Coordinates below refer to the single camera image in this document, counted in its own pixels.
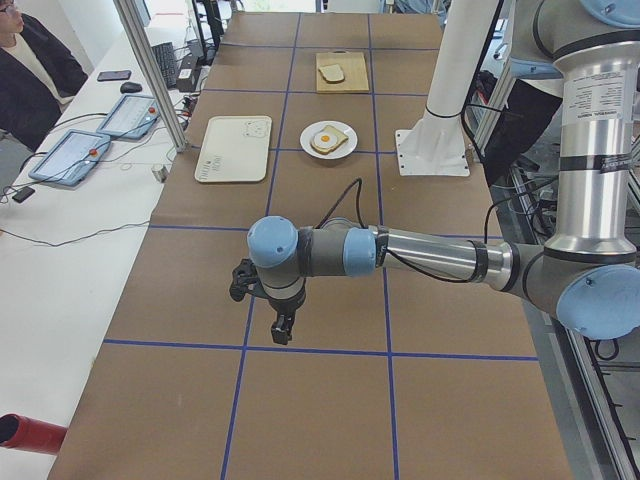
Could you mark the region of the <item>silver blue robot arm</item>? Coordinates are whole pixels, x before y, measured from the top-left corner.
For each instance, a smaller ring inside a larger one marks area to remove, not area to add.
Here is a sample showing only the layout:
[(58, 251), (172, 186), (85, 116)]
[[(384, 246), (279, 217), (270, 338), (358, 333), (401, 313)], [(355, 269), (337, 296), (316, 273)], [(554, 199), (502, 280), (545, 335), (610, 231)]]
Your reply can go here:
[(249, 255), (233, 271), (232, 299), (268, 300), (272, 337), (291, 340), (310, 277), (406, 268), (432, 279), (485, 283), (521, 297), (592, 340), (639, 324), (636, 248), (625, 236), (632, 167), (632, 104), (639, 69), (635, 1), (516, 1), (509, 70), (563, 82), (557, 219), (543, 245), (456, 240), (367, 226), (327, 214), (297, 228), (281, 216), (257, 221)]

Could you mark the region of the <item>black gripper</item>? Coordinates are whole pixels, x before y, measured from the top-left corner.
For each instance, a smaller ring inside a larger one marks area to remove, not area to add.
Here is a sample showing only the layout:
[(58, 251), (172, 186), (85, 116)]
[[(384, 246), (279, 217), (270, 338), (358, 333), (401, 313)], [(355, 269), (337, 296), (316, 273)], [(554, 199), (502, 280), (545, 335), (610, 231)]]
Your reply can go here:
[(304, 285), (293, 285), (284, 289), (263, 286), (269, 304), (276, 311), (277, 317), (271, 325), (272, 341), (275, 344), (287, 345), (292, 340), (296, 311), (304, 304), (306, 289)]

